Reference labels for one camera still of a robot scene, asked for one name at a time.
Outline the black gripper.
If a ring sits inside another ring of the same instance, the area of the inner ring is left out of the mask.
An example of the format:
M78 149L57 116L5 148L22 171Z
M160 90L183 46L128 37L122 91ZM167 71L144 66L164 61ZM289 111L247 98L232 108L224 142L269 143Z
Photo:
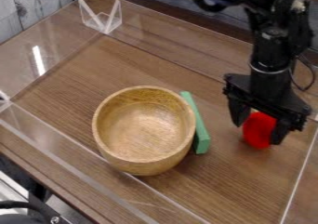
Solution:
M277 121L271 132L269 142L279 145L289 131L303 130L304 123L311 114L310 105L295 95L288 88L280 98L260 98L249 88L249 75L227 73L223 76L223 94L228 98L228 110L232 123L240 127L251 109L268 114Z

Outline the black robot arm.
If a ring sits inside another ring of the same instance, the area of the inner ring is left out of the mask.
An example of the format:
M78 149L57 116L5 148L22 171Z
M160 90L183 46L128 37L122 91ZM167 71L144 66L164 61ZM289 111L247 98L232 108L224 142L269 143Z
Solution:
M253 39L247 75L223 76L232 123L245 124L256 109L275 119L269 143L277 145L303 129L310 105L293 93L293 67L311 44L310 0L192 0L207 12L244 8Z

